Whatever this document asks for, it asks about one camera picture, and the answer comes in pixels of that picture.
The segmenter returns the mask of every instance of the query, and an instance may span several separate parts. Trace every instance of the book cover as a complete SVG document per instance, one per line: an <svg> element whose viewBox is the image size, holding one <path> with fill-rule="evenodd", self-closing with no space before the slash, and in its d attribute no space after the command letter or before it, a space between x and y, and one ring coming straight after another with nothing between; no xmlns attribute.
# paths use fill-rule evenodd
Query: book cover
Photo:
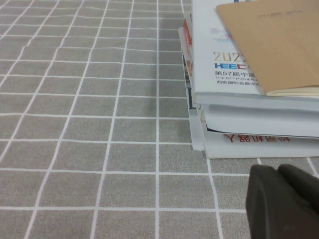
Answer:
<svg viewBox="0 0 319 239"><path fill-rule="evenodd" d="M217 6L268 96L319 95L319 4L252 1Z"/></svg>

